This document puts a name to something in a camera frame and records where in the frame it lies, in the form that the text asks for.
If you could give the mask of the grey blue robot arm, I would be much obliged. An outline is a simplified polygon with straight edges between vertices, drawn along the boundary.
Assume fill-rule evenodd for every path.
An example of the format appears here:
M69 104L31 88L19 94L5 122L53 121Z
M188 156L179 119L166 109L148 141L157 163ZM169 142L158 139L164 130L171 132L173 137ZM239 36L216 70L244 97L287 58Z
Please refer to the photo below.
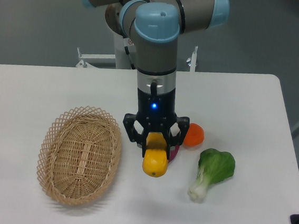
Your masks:
M161 133L164 155L181 145L189 118L175 113L177 42L184 33L206 30L225 23L229 0L82 0L85 6L120 3L119 25L136 48L138 112L123 119L129 140L143 151L150 133Z

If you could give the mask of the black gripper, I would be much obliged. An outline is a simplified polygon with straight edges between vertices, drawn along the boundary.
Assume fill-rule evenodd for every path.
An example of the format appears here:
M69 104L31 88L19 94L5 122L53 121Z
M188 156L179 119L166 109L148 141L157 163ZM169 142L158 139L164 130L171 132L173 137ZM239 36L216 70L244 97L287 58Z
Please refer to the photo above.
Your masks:
M190 127L190 118L187 116L177 117L175 113L176 90L165 94L152 96L138 90L138 112L137 114L126 113L123 125L131 142L136 142L142 149L142 157L146 153L147 136L150 129L161 128L165 140L166 158L171 161L171 152L183 144L185 136ZM134 123L138 121L142 126L142 133L138 133ZM172 133L172 127L177 125L178 131Z

